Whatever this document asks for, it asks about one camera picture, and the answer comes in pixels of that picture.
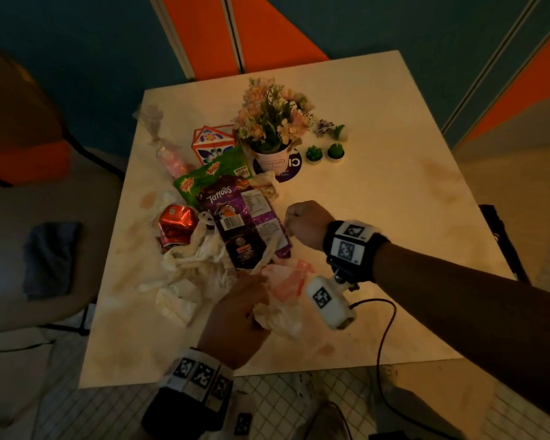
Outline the person's left hand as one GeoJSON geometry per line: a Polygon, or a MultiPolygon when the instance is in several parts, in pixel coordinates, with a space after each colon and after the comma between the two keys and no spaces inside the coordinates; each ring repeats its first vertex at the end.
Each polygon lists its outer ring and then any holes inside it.
{"type": "Polygon", "coordinates": [[[247,364],[271,334],[252,315],[243,314],[236,302],[236,282],[213,306],[196,345],[197,350],[232,370],[247,364]]]}

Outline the person's right hand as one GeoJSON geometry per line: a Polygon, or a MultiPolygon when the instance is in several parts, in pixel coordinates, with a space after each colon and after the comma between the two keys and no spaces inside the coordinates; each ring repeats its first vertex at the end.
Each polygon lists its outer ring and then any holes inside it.
{"type": "Polygon", "coordinates": [[[324,239],[334,217],[315,200],[296,202],[304,204],[302,244],[316,251],[324,251],[324,239]]]}

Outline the person's right forearm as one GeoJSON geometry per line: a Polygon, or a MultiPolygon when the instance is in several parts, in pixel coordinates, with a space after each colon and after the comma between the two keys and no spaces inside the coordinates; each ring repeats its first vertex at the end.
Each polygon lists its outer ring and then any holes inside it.
{"type": "Polygon", "coordinates": [[[403,310],[550,416],[550,292],[385,242],[374,282],[403,310]]]}

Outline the pink plastic wrapper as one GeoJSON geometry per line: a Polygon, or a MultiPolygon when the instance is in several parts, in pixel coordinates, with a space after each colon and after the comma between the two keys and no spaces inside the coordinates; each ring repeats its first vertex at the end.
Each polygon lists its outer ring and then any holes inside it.
{"type": "Polygon", "coordinates": [[[266,277],[266,285],[277,302],[292,303],[302,295],[315,269],[307,261],[298,260],[294,265],[269,264],[262,267],[260,274],[266,277]]]}

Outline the purple snack packet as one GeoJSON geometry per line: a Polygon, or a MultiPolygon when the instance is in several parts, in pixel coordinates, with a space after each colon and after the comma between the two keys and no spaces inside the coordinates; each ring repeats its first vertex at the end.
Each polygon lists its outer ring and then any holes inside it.
{"type": "Polygon", "coordinates": [[[265,258],[289,259],[292,244],[269,200],[250,181],[222,175],[196,195],[208,212],[237,270],[252,270],[265,258]]]}

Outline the small crumpled paper scrap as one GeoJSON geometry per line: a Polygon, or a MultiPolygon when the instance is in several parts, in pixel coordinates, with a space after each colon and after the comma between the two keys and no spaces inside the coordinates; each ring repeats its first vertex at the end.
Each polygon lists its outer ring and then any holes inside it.
{"type": "Polygon", "coordinates": [[[272,170],[254,175],[249,179],[249,183],[270,201],[276,200],[280,196],[279,181],[272,170]]]}

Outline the round purple coaster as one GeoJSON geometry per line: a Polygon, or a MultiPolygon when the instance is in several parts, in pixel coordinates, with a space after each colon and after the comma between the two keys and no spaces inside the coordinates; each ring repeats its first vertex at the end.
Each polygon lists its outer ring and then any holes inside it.
{"type": "Polygon", "coordinates": [[[287,182],[295,177],[302,167],[301,154],[296,149],[281,151],[273,154],[257,154],[253,158],[251,167],[255,174],[272,171],[279,183],[287,182]]]}

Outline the crumpled white tissue pile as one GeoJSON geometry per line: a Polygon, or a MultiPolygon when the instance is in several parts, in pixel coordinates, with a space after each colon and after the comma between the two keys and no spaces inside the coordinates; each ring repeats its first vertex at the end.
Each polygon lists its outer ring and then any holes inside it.
{"type": "Polygon", "coordinates": [[[237,279],[225,243],[208,212],[198,213],[190,244],[175,246],[163,256],[164,277],[137,286],[155,294],[155,309],[178,327],[187,327],[205,303],[218,302],[237,279]]]}

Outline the crushed red can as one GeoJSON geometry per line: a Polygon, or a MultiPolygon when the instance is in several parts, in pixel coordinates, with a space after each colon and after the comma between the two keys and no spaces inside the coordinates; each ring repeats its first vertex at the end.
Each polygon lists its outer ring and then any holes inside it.
{"type": "Polygon", "coordinates": [[[178,204],[167,206],[158,218],[160,232],[157,240],[163,252],[189,245],[198,222],[198,213],[194,208],[178,204]]]}

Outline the white orange patterned carton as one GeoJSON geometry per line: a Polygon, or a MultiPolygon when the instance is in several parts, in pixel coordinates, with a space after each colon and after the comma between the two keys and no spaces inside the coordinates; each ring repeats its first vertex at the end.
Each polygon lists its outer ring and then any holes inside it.
{"type": "Polygon", "coordinates": [[[193,131],[191,148],[203,165],[237,147],[234,125],[207,126],[193,131]]]}

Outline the clear plastic bag pink sweets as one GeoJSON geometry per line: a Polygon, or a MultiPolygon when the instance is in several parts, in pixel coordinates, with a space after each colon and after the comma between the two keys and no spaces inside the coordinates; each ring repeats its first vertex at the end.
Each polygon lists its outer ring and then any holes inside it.
{"type": "Polygon", "coordinates": [[[139,104],[133,117],[146,129],[150,137],[149,145],[154,147],[157,160],[172,178],[180,178],[196,168],[183,157],[180,146],[161,137],[164,113],[157,104],[139,104]]]}

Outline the person's leg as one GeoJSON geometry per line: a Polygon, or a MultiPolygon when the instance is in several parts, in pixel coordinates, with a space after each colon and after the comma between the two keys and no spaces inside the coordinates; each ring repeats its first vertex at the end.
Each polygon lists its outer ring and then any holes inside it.
{"type": "Polygon", "coordinates": [[[295,391],[307,411],[307,419],[294,432],[293,440],[352,440],[344,416],[313,372],[294,374],[295,391]]]}

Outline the dark blue cloth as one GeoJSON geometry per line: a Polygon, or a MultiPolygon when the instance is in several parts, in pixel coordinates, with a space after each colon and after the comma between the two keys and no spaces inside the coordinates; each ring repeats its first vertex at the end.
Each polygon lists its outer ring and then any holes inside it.
{"type": "Polygon", "coordinates": [[[71,292],[80,222],[45,222],[34,226],[23,246],[23,293],[29,302],[71,292]]]}

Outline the grey chair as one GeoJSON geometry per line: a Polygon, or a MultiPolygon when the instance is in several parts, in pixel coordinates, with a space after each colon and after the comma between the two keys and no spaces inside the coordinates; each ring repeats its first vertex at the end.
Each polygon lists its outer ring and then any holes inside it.
{"type": "Polygon", "coordinates": [[[57,322],[96,303],[125,178],[84,148],[31,74],[0,52],[0,333],[31,327],[89,333],[57,322]],[[23,246],[45,222],[80,222],[71,292],[36,302],[23,293],[23,246]]]}

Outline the black chair frame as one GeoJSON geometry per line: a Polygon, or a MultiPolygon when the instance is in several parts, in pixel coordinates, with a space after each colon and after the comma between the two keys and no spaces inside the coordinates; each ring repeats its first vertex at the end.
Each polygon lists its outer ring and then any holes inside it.
{"type": "Polygon", "coordinates": [[[493,234],[500,251],[502,252],[507,265],[509,266],[514,278],[522,283],[532,285],[524,266],[521,263],[513,243],[511,242],[505,228],[504,222],[499,217],[496,208],[493,205],[481,204],[478,206],[491,233],[493,234]]]}

